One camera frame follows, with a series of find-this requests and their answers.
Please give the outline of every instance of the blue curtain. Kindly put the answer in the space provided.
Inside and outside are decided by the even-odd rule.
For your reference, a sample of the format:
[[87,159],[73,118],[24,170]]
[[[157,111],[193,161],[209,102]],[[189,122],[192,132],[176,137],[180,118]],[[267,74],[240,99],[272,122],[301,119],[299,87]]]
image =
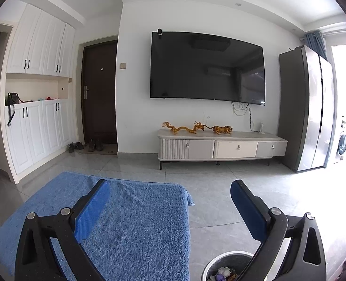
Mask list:
[[322,33],[314,31],[305,35],[306,45],[313,51],[317,52],[325,60],[327,60],[327,53],[325,51],[324,39]]

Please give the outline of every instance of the table covered with blue towel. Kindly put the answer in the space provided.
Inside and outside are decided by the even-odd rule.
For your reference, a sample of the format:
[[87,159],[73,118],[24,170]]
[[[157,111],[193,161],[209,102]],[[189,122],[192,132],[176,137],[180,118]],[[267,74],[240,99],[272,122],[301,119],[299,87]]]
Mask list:
[[[103,177],[63,172],[36,192],[0,227],[0,263],[14,275],[15,256],[26,215],[56,215],[73,207]],[[188,205],[194,202],[178,184],[106,179],[110,197],[90,236],[81,242],[105,280],[189,281]],[[68,280],[75,280],[52,239]]]

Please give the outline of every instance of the television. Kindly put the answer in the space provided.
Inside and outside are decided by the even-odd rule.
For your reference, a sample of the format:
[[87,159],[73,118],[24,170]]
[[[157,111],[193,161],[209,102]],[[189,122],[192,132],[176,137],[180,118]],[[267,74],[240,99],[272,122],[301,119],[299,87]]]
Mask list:
[[265,104],[261,46],[202,33],[152,33],[151,98]]

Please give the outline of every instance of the brown front door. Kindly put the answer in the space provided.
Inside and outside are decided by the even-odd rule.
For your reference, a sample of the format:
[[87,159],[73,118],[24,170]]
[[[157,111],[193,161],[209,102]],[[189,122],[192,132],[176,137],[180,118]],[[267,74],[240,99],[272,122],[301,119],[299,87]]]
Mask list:
[[85,143],[97,138],[103,143],[117,143],[116,53],[117,40],[84,48],[82,117]]

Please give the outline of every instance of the upper cabinet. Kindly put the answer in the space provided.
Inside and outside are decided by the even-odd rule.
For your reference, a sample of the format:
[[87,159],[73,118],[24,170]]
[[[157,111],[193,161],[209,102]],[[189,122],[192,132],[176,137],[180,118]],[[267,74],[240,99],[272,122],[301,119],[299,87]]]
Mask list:
[[28,4],[19,21],[7,73],[69,77],[75,29]]

